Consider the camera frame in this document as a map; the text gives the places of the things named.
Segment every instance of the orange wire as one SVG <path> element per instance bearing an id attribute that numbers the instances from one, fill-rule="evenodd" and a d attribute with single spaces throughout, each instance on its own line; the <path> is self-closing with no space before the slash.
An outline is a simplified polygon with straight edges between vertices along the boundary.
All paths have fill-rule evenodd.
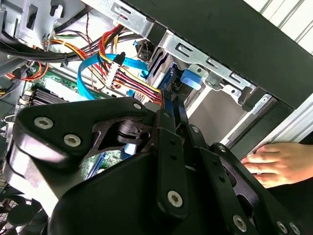
<path id="1" fill-rule="evenodd" d="M 41 74 L 42 71 L 43 71 L 43 66 L 42 66 L 41 63 L 38 63 L 38 64 L 39 64 L 39 69 L 38 69 L 38 71 L 37 71 L 34 75 L 32 75 L 32 76 L 30 76 L 30 77 L 21 77 L 21 80 L 36 78 L 39 74 Z M 10 72 L 8 72 L 6 75 L 7 75 L 8 77 L 10 77 L 10 79 L 13 79 L 13 78 L 14 78 L 14 75 L 13 75 L 12 73 L 10 73 Z"/>
<path id="2" fill-rule="evenodd" d="M 46 65 L 45 65 L 45 70 L 44 70 L 44 72 L 39 76 L 39 77 L 35 77 L 35 76 L 31 76 L 31 77 L 29 77 L 29 78 L 26 78 L 26 79 L 23 79 L 24 81 L 35 81 L 35 80 L 38 80 L 38 79 L 41 79 L 41 78 L 43 78 L 43 76 L 45 76 L 45 74 L 48 72 L 48 69 L 49 69 L 49 64 L 47 63 Z"/>

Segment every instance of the cooling fan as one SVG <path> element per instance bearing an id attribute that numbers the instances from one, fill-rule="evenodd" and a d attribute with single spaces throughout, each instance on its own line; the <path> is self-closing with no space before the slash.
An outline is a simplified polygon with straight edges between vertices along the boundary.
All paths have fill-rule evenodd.
<path id="1" fill-rule="evenodd" d="M 38 201 L 27 201 L 21 195 L 6 196 L 0 214 L 6 216 L 0 222 L 0 235 L 40 235 L 48 220 Z"/>

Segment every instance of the cable connector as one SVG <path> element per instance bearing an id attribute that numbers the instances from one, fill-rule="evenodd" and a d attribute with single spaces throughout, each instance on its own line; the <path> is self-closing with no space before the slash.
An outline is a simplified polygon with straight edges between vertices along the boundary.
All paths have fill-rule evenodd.
<path id="1" fill-rule="evenodd" d="M 114 58 L 113 62 L 116 62 L 117 64 L 122 66 L 123 63 L 124 63 L 125 57 L 126 57 L 125 52 L 122 52 L 119 55 L 116 55 L 116 57 Z"/>
<path id="2" fill-rule="evenodd" d="M 116 55 L 116 57 L 114 58 L 114 60 L 111 64 L 111 68 L 109 70 L 108 76 L 106 78 L 106 82 L 105 82 L 106 86 L 112 87 L 115 76 L 117 75 L 119 68 L 124 63 L 125 56 L 126 56 L 126 54 L 124 52 L 122 52 L 121 54 Z"/>

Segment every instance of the yellow wire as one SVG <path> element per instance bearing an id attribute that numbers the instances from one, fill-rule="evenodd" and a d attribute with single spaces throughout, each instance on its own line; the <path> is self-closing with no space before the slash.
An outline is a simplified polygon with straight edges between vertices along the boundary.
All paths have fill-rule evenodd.
<path id="1" fill-rule="evenodd" d="M 101 56 L 104 60 L 108 61 L 109 63 L 112 63 L 112 60 L 110 60 L 108 57 L 106 57 L 106 56 L 105 56 L 104 54 L 102 54 L 101 52 L 100 52 L 100 56 Z M 155 91 L 155 92 L 157 92 L 157 93 L 160 93 L 160 92 L 161 92 L 159 89 L 156 89 L 156 88 L 150 86 L 149 84 L 145 83 L 144 81 L 141 81 L 141 80 L 140 80 L 139 78 L 137 78 L 135 75 L 133 75 L 132 73 L 130 73 L 127 69 L 121 67 L 120 70 L 122 70 L 123 72 L 125 72 L 126 74 L 128 74 L 128 76 L 130 76 L 133 80 L 135 80 L 136 82 L 138 82 L 138 83 L 144 85 L 145 87 L 149 87 L 150 89 L 152 89 L 153 91 Z"/>
<path id="2" fill-rule="evenodd" d="M 114 38 L 115 40 L 115 53 L 117 54 L 117 42 L 118 42 L 118 35 Z"/>
<path id="3" fill-rule="evenodd" d="M 51 40 L 52 42 L 57 42 L 60 44 L 63 44 L 64 41 L 62 40 Z M 83 55 L 74 47 L 74 45 L 70 44 L 70 43 L 65 43 L 71 50 L 73 50 L 76 54 L 79 55 L 79 57 L 84 60 L 85 58 L 83 57 Z M 98 70 L 96 68 L 94 68 L 93 72 L 95 73 L 94 75 L 102 82 L 105 83 L 102 79 L 101 74 L 98 72 Z"/>

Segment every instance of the silver screw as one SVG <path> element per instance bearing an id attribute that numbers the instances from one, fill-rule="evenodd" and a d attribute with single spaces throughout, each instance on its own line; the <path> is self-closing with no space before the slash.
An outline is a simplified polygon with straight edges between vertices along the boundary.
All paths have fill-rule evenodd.
<path id="1" fill-rule="evenodd" d="M 292 230 L 293 230 L 296 234 L 298 234 L 298 235 L 301 234 L 300 230 L 298 229 L 298 227 L 297 227 L 294 223 L 290 222 L 289 225 L 290 225 L 290 227 L 292 228 Z"/>
<path id="2" fill-rule="evenodd" d="M 34 120 L 35 126 L 41 129 L 50 129 L 53 126 L 53 121 L 47 117 L 37 117 Z"/>
<path id="3" fill-rule="evenodd" d="M 282 222 L 280 222 L 279 220 L 277 221 L 277 225 L 283 233 L 285 233 L 285 234 L 288 233 L 288 229 L 286 228 L 286 226 Z"/>
<path id="4" fill-rule="evenodd" d="M 137 103 L 134 104 L 134 107 L 137 108 L 137 109 L 142 109 L 141 105 L 137 104 Z"/>
<path id="5" fill-rule="evenodd" d="M 77 147 L 82 142 L 80 138 L 74 134 L 68 134 L 64 136 L 63 140 L 66 145 L 71 146 L 71 147 Z"/>
<path id="6" fill-rule="evenodd" d="M 226 152 L 226 149 L 225 149 L 225 147 L 224 147 L 223 145 L 219 145 L 219 149 L 220 149 L 223 153 Z"/>
<path id="7" fill-rule="evenodd" d="M 233 222 L 236 225 L 236 227 L 243 233 L 246 232 L 246 223 L 239 215 L 233 216 Z"/>
<path id="8" fill-rule="evenodd" d="M 179 208 L 182 206 L 182 197 L 176 191 L 169 191 L 167 194 L 167 199 L 174 207 Z"/>
<path id="9" fill-rule="evenodd" d="M 196 126 L 193 126 L 192 129 L 194 130 L 194 132 L 199 133 L 199 129 Z"/>

